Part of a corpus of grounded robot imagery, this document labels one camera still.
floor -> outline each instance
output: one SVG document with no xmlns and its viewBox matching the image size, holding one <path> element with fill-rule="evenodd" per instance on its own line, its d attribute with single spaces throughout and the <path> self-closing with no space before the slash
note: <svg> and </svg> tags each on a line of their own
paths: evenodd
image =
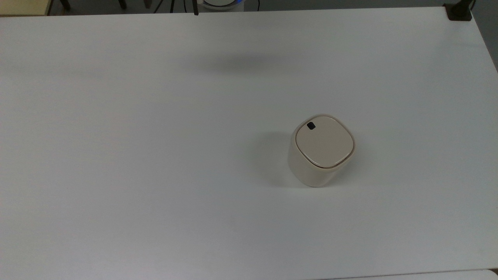
<svg viewBox="0 0 498 280">
<path fill-rule="evenodd" d="M 68 0 L 68 2 L 71 10 L 65 11 L 60 0 L 53 0 L 49 15 L 152 13 L 160 0 L 151 0 L 152 5 L 149 9 L 145 8 L 144 0 L 126 0 L 126 9 L 121 9 L 118 0 Z M 445 2 L 454 3 L 457 0 L 260 0 L 259 10 L 421 7 L 442 6 Z M 164 0 L 157 12 L 168 13 L 170 5 L 171 0 Z M 256 11 L 257 5 L 258 0 L 246 0 L 245 11 Z M 187 12 L 192 12 L 190 0 L 186 1 L 185 6 Z M 173 12 L 185 12 L 182 0 L 176 0 Z M 498 69 L 498 1 L 477 0 L 472 13 Z"/>
</svg>

black button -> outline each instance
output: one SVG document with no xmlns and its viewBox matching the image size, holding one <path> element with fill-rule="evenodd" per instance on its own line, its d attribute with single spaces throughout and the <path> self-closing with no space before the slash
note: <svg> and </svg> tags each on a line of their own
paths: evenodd
<svg viewBox="0 0 498 280">
<path fill-rule="evenodd" d="M 312 130 L 312 129 L 314 129 L 314 128 L 316 127 L 316 126 L 315 126 L 315 124 L 314 124 L 313 122 L 309 122 L 309 123 L 307 124 L 307 126 L 308 126 L 308 128 L 309 128 L 309 129 L 311 129 L 311 130 Z"/>
</svg>

white object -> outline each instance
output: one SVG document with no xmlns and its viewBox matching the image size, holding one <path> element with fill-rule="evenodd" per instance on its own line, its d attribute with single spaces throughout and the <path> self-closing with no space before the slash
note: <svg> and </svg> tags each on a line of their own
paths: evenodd
<svg viewBox="0 0 498 280">
<path fill-rule="evenodd" d="M 498 267 L 498 74 L 473 20 L 84 15 L 0 34 L 1 280 Z M 316 112 L 357 143 L 337 187 L 286 162 Z"/>
<path fill-rule="evenodd" d="M 241 12 L 246 0 L 198 0 L 199 12 Z"/>
<path fill-rule="evenodd" d="M 313 116 L 292 134 L 290 170 L 303 184 L 321 187 L 349 162 L 355 146 L 353 135 L 339 120 L 326 114 Z"/>
</svg>

rounded square lid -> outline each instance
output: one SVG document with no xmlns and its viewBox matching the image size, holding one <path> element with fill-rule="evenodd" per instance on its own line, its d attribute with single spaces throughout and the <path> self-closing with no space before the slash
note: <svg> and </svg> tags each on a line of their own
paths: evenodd
<svg viewBox="0 0 498 280">
<path fill-rule="evenodd" d="M 335 119 L 317 116 L 296 134 L 297 147 L 314 165 L 332 168 L 346 159 L 354 148 L 351 134 Z"/>
</svg>

cylindrical container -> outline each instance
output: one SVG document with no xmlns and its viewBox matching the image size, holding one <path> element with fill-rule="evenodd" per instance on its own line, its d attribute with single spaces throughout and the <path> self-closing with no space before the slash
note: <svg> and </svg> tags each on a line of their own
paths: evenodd
<svg viewBox="0 0 498 280">
<path fill-rule="evenodd" d="M 305 120 L 292 134 L 288 163 L 303 184 L 321 187 L 349 162 L 355 150 L 355 139 L 344 124 L 320 114 Z"/>
</svg>

